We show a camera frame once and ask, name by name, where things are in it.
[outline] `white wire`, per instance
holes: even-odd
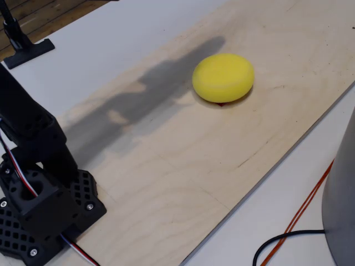
[[[34,190],[34,188],[30,185],[30,183],[27,181],[26,177],[24,176],[24,174],[23,174],[23,172],[22,172],[20,166],[18,165],[18,163],[17,163],[17,161],[16,161],[16,158],[13,156],[11,150],[8,148],[8,146],[7,146],[6,144],[5,144],[5,146],[6,146],[7,150],[9,151],[13,162],[14,162],[15,165],[16,165],[16,168],[18,169],[18,171],[19,171],[19,173],[20,173],[20,175],[21,175],[22,180],[23,180],[23,181],[27,184],[27,186],[31,189],[32,193],[33,193],[36,197],[38,197],[37,192]]]
[[[60,234],[60,236],[63,238],[63,240],[69,245],[71,246],[80,256],[82,256],[88,263],[90,263],[93,266],[96,266],[96,264],[94,264],[91,260],[89,260],[87,257],[84,256],[83,253],[81,253],[81,251],[79,251],[74,245],[71,244],[71,242],[69,242],[62,234]]]
[[[20,174],[22,180],[28,185],[28,187],[31,189],[31,191],[33,192],[33,194],[34,194],[36,197],[38,197],[37,192],[33,189],[33,187],[29,184],[29,182],[27,181],[26,177],[24,176],[24,174],[23,174],[23,172],[22,172],[20,166],[18,165],[18,163],[17,163],[17,161],[16,161],[15,156],[13,156],[11,150],[8,148],[8,146],[6,145],[6,143],[5,143],[5,142],[3,142],[3,143],[4,143],[5,147],[6,147],[5,149],[7,149],[7,150],[9,151],[10,156],[11,156],[13,162],[15,163],[15,166],[16,166],[16,168],[18,169],[19,174]],[[87,257],[85,257],[84,254],[83,254],[80,250],[78,250],[74,245],[72,245],[71,242],[68,241],[62,234],[60,234],[60,236],[62,237],[62,239],[63,239],[70,247],[72,247],[72,248],[73,248],[80,256],[82,256],[88,263],[90,263],[90,264],[93,265],[93,266],[96,266],[96,264],[94,264],[91,260],[89,260]]]

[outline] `black mount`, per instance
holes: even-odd
[[[2,185],[5,180],[18,180],[13,170],[7,173],[8,169],[11,169],[8,167],[10,165],[7,162],[0,165]],[[52,187],[48,184],[43,170],[40,168],[34,171],[28,170],[25,175],[28,180],[31,180],[30,182],[43,182],[45,184],[43,191],[53,193],[49,197],[45,197],[41,203],[37,203],[35,200],[21,197],[21,195],[31,196],[26,193],[25,187],[21,186],[20,190],[13,189],[20,185],[19,182],[17,185],[14,183],[10,185],[11,200],[9,201],[7,197],[0,199],[0,252],[5,256],[21,259],[26,266],[43,266],[67,245],[60,236],[52,234],[53,225],[69,223],[70,226],[63,232],[70,239],[76,239],[102,217],[106,213],[106,209],[98,200],[96,182],[87,171],[78,170],[78,177],[71,183],[70,188]],[[48,201],[51,201],[55,209],[48,214],[40,214],[45,211],[44,205]],[[15,202],[23,208],[15,208],[12,205]],[[62,223],[58,223],[55,218],[59,218]],[[45,219],[46,223],[37,224],[39,221],[36,219]],[[39,232],[40,240],[35,239],[25,228]]]
[[[0,252],[22,259],[27,266],[43,266],[62,250],[60,234],[76,239],[106,209],[97,198],[94,177],[78,169],[55,117],[1,64],[0,81],[0,128],[17,145],[12,153],[38,193],[34,198],[16,175],[11,159],[3,155]]]
[[[45,39],[38,44],[33,44],[22,32],[18,21],[12,17],[5,0],[0,0],[0,12],[4,17],[5,33],[15,50],[15,55],[4,59],[9,69],[13,69],[55,48],[49,39]]]

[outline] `cable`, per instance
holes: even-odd
[[[328,166],[328,169],[324,172],[323,176],[321,179],[318,181],[314,189],[311,191],[311,193],[308,195],[307,199],[305,202],[302,204],[301,208],[297,211],[295,216],[293,217],[291,223],[288,225],[287,229],[285,230],[285,233],[289,233],[292,231],[292,229],[295,227],[296,223],[298,222],[299,218],[303,215],[307,207],[310,205],[311,201],[315,197],[318,189],[321,187],[321,184],[324,182],[326,177],[328,176],[332,166],[333,166],[334,160],[331,162],[331,164]],[[279,248],[283,245],[283,243],[286,241],[286,238],[282,238],[277,245],[273,248],[273,250],[270,252],[270,254],[265,258],[265,260],[261,263],[260,266],[266,266],[266,264],[270,261],[270,259],[275,255],[275,253],[279,250]]]
[[[2,135],[1,135],[1,131],[0,131],[0,142],[1,145],[4,147],[6,154],[8,155],[8,157],[11,159],[12,164],[15,168],[16,174],[18,176],[18,178],[23,182],[23,184],[28,188],[28,190],[32,193],[32,195],[34,197],[38,197],[37,192],[34,190],[34,188],[31,186],[31,184],[27,181],[25,175],[23,174],[23,172],[21,171],[20,166],[18,165],[15,157],[13,156],[11,150],[8,148],[8,146],[6,145],[6,143],[4,142]],[[61,238],[70,246],[72,247],[80,256],[82,256],[87,262],[89,262],[91,265],[93,266],[100,266],[100,264],[94,260],[90,255],[88,255],[85,251],[83,251],[83,249],[78,246],[77,244],[74,243],[74,241],[70,240],[68,237],[64,236],[64,234],[60,234]]]
[[[279,240],[279,239],[285,239],[287,237],[291,237],[291,236],[296,236],[296,235],[300,235],[300,234],[324,234],[325,231],[324,230],[300,230],[300,231],[293,231],[293,232],[289,232],[286,234],[280,234],[279,236],[273,237],[271,239],[269,239],[268,241],[266,241],[263,245],[261,245],[259,247],[259,249],[257,250],[257,252],[254,255],[254,259],[253,259],[253,266],[256,266],[256,262],[257,262],[257,258],[259,257],[260,253],[271,243]]]

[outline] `yellow sponge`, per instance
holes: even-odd
[[[202,60],[194,70],[192,84],[206,101],[228,103],[251,89],[254,83],[252,64],[236,54],[215,54]]]

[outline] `gray metal object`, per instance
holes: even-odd
[[[355,111],[324,187],[323,226],[338,266],[355,262]]]
[[[34,248],[34,249],[32,249],[30,252],[29,252],[29,254],[31,255],[31,257],[34,257],[34,256],[36,256],[37,255],[37,250]]]
[[[90,203],[90,204],[87,205],[87,210],[88,211],[91,211],[93,208],[94,208],[93,204]]]

